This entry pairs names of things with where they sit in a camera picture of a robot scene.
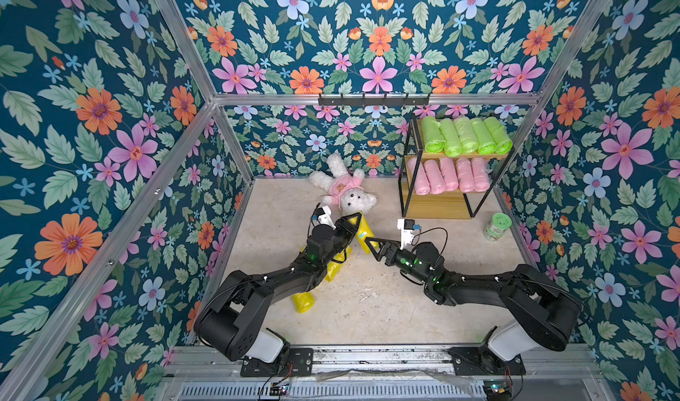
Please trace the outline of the green trash bag roll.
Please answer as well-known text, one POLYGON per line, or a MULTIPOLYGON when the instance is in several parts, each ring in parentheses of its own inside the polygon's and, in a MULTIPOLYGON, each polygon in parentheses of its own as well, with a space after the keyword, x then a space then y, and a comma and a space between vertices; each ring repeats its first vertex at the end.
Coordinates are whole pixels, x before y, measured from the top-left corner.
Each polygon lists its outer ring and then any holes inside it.
POLYGON ((482 119, 471 119, 470 124, 473 128, 478 143, 477 152, 481 155, 492 155, 496 152, 497 144, 490 131, 482 119))
POLYGON ((439 128, 444 138, 444 154, 449 158, 459 157, 463 153, 463 149, 453 121, 451 119, 442 119, 439 128))
POLYGON ((460 138, 460 144, 463 153, 470 154, 477 152, 477 149, 479 148, 479 142, 472 126, 471 119, 467 117, 459 117, 453 121, 453 124, 460 138))
POLYGON ((446 139, 444 139, 440 124, 435 117, 427 116, 421 120, 421 135, 423 136, 424 149, 428 153, 439 153, 444 149, 446 139))
POLYGON ((496 145, 496 154, 506 154, 513 148, 513 141, 509 137, 506 127, 495 117, 488 117, 483 121, 492 140, 496 145))

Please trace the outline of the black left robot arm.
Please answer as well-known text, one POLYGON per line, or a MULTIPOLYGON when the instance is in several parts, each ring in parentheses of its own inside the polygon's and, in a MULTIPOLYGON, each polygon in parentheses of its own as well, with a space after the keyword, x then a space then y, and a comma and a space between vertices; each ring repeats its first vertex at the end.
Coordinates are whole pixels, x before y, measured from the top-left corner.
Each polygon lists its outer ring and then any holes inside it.
POLYGON ((231 361, 254 358, 265 364, 279 362, 286 342, 263 328, 269 308, 287 296, 319 286, 329 264, 338 264, 339 257, 345 256, 361 221, 362 214, 354 213, 314 226, 306 246, 282 269, 261 275, 241 270, 230 273, 194 322, 200 342, 231 361))

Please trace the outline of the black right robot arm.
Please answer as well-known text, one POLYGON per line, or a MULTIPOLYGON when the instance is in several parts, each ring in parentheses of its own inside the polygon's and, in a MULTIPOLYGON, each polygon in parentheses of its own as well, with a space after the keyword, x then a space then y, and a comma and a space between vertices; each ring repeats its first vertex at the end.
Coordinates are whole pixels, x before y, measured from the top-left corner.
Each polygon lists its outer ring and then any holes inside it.
POLYGON ((396 266, 437 305, 490 305, 508 310, 513 320, 492 330, 482 344, 483 355, 504 362, 538 347, 564 351, 583 310, 583 304, 568 291, 527 264, 494 275, 464 275, 444 267, 444 258, 433 243, 420 243, 412 250, 375 237, 366 243, 377 261, 396 266))

